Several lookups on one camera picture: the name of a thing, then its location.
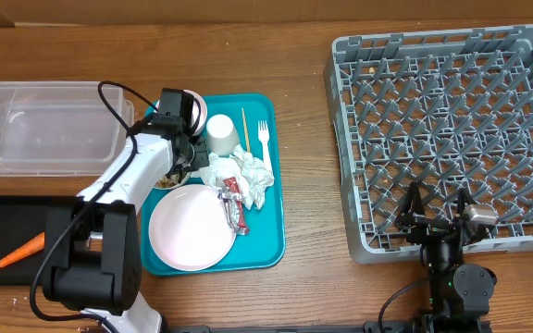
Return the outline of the white plastic cup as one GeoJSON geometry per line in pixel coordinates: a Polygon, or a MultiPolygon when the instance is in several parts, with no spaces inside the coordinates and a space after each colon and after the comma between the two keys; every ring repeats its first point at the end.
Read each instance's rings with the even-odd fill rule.
{"type": "Polygon", "coordinates": [[[239,134],[230,117],[214,115],[206,123],[206,140],[210,152],[227,156],[240,144],[239,134]]]}

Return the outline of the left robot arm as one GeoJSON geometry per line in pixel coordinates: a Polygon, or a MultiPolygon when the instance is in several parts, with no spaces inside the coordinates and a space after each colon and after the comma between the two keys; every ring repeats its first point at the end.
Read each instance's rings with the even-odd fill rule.
{"type": "Polygon", "coordinates": [[[165,317],[140,292],[137,215],[164,176],[208,164],[201,136],[205,101],[165,88],[152,113],[126,128],[120,155],[71,209],[47,217],[44,259],[31,283],[44,321],[95,321],[107,332],[166,332],[165,317]]]}

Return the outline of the white plastic fork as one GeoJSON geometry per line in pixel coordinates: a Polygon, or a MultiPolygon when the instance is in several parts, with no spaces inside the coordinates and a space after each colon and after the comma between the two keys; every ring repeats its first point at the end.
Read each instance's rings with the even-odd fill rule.
{"type": "Polygon", "coordinates": [[[265,168],[268,171],[272,172],[273,168],[272,168],[269,146],[268,146],[269,139],[270,139],[270,133],[269,133],[268,124],[265,120],[260,120],[258,122],[258,140],[262,144],[263,162],[264,162],[265,168]]]}

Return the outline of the pink plate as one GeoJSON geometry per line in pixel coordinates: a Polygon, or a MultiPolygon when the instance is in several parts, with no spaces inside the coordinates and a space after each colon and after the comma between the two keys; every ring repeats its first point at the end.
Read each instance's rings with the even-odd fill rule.
{"type": "Polygon", "coordinates": [[[164,264],[188,272],[217,264],[236,240],[218,191],[200,184],[165,195],[151,215],[148,236],[164,264]]]}

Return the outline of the red foil snack wrapper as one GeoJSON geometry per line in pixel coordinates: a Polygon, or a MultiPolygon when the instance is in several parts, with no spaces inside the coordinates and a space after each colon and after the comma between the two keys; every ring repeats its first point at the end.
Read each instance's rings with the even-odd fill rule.
{"type": "Polygon", "coordinates": [[[229,227],[238,235],[247,235],[250,232],[245,216],[242,191],[234,177],[222,179],[218,190],[218,198],[222,201],[229,227]]]}

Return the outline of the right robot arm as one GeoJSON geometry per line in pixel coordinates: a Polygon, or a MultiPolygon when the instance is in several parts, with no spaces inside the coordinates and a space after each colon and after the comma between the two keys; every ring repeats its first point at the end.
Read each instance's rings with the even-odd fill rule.
{"type": "Polygon", "coordinates": [[[482,241],[495,229],[493,209],[476,203],[469,191],[457,192],[456,214],[451,219],[426,216],[418,184],[413,181],[404,195],[395,224],[408,228],[406,240],[421,246],[419,259],[427,276],[397,291],[395,300],[408,290],[427,283],[429,310],[403,326],[404,332],[489,332],[481,320],[490,311],[497,278],[481,265],[467,264],[464,247],[482,241]]]}

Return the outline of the orange carrot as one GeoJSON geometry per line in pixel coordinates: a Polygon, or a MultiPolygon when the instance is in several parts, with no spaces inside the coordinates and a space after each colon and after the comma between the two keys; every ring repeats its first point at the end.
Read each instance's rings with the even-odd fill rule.
{"type": "Polygon", "coordinates": [[[0,269],[21,261],[43,250],[45,235],[40,233],[0,260],[0,269]]]}

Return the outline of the grey dishwasher rack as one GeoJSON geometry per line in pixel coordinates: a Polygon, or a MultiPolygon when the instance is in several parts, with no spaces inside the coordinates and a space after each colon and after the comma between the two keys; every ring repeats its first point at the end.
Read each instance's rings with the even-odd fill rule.
{"type": "Polygon", "coordinates": [[[340,37],[324,82],[355,262],[417,256],[394,223],[412,182],[431,217],[459,190],[493,209],[471,252],[533,251],[533,25],[340,37]]]}

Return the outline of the wooden chopstick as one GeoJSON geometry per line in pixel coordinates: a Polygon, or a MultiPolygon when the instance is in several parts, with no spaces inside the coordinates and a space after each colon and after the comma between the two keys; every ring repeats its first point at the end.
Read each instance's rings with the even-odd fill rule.
{"type": "Polygon", "coordinates": [[[242,108],[242,125],[243,125],[243,132],[244,132],[246,151],[248,153],[251,153],[252,150],[251,150],[251,147],[250,147],[250,136],[249,136],[247,119],[246,119],[246,114],[245,114],[244,108],[242,108]]]}

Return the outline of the black waste tray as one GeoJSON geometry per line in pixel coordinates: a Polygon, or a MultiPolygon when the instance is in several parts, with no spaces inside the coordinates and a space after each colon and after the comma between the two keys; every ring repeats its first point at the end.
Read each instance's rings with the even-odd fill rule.
{"type": "MultiPolygon", "coordinates": [[[[48,220],[68,223],[80,205],[72,196],[0,195],[0,259],[44,232],[48,220]]],[[[30,285],[43,259],[38,252],[0,268],[0,285],[30,285]]]]}

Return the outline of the white napkin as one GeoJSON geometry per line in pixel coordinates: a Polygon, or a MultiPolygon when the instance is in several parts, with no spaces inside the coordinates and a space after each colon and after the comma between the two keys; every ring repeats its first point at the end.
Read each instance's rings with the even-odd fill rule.
{"type": "Polygon", "coordinates": [[[261,210],[266,200],[266,190],[274,184],[273,171],[262,160],[246,152],[238,144],[228,157],[209,154],[209,166],[192,172],[203,184],[219,188],[225,179],[235,178],[242,192],[242,202],[247,209],[256,206],[261,210]]]}

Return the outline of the teal plastic tray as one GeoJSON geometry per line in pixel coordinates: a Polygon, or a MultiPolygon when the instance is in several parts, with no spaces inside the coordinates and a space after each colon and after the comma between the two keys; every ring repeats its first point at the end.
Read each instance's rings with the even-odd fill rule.
{"type": "Polygon", "coordinates": [[[261,210],[245,210],[244,216],[250,233],[239,236],[229,253],[217,264],[208,267],[206,273],[266,268],[276,265],[286,249],[283,194],[280,177],[278,134],[275,108],[260,93],[206,95],[208,115],[223,114],[230,117],[245,142],[242,125],[242,108],[245,110],[250,147],[255,157],[263,157],[262,144],[258,140],[258,122],[268,124],[269,152],[274,171],[274,184],[266,189],[266,200],[261,210]]]}

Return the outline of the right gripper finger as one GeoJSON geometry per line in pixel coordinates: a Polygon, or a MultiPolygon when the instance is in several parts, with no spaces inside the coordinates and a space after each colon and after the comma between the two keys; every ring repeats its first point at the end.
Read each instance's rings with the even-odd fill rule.
{"type": "Polygon", "coordinates": [[[456,213],[460,217],[471,217],[472,210],[476,207],[469,190],[460,188],[457,192],[456,213]]]}
{"type": "Polygon", "coordinates": [[[425,217],[425,208],[418,184],[416,181],[412,181],[402,198],[394,224],[397,227],[414,227],[418,226],[420,219],[425,217]]]}

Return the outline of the pink bowl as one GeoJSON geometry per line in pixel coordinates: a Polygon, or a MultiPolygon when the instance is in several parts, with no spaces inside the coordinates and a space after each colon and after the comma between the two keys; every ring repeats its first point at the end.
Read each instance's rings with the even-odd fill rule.
{"type": "Polygon", "coordinates": [[[189,136],[199,136],[207,121],[207,105],[203,97],[191,90],[163,88],[155,102],[156,113],[180,116],[189,136]]]}

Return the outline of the clear plastic bin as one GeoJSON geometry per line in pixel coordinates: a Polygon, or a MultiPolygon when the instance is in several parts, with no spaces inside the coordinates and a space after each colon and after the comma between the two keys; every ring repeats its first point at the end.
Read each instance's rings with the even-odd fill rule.
{"type": "Polygon", "coordinates": [[[0,177],[99,176],[122,151],[134,107],[95,81],[0,81],[0,177]]]}

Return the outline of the white bowl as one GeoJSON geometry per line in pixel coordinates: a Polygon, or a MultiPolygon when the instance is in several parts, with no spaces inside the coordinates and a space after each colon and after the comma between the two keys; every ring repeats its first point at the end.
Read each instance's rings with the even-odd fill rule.
{"type": "Polygon", "coordinates": [[[189,172],[177,172],[170,175],[165,175],[155,183],[154,188],[157,190],[166,191],[173,190],[181,185],[184,185],[190,176],[191,174],[189,172]]]}

